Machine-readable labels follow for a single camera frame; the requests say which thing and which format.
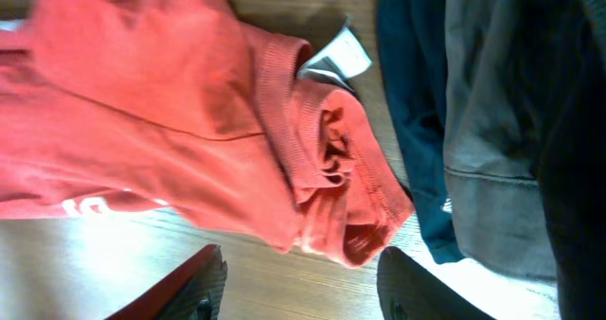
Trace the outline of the orange t-shirt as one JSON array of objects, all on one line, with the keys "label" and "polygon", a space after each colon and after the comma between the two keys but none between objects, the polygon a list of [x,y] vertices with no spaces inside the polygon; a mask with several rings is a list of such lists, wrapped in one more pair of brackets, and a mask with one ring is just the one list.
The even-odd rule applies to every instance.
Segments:
[{"label": "orange t-shirt", "polygon": [[365,110],[296,72],[304,40],[226,0],[34,0],[1,35],[1,215],[172,207],[350,268],[413,204]]}]

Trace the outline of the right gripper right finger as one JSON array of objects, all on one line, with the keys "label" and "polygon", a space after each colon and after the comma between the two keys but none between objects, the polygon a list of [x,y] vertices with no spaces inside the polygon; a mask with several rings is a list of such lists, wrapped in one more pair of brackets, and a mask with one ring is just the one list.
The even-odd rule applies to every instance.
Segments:
[{"label": "right gripper right finger", "polygon": [[380,254],[377,291],[385,320],[492,320],[395,246]]}]

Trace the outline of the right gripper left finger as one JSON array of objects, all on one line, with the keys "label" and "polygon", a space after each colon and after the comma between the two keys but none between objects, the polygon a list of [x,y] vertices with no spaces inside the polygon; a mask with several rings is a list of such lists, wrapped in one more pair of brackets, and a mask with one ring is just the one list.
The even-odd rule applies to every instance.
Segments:
[{"label": "right gripper left finger", "polygon": [[227,273],[209,244],[107,320],[217,320]]}]

